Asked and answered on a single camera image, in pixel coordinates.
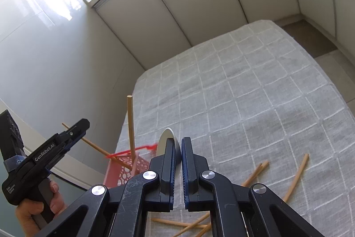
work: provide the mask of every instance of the finger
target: finger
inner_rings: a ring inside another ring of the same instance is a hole
[[[59,185],[57,184],[57,182],[50,181],[49,187],[53,193],[57,193],[59,191]]]
[[[65,209],[67,209],[68,206],[64,204],[64,206],[62,207],[62,209],[59,210],[59,212],[57,214],[54,215],[54,218],[56,218],[60,213],[62,213]]]
[[[64,206],[64,200],[60,193],[55,193],[50,201],[50,209],[54,214],[57,214]]]
[[[42,211],[42,202],[28,199],[23,199],[20,205],[17,206],[15,214],[26,236],[34,236],[39,231],[39,227],[33,220],[32,215],[40,214]]]

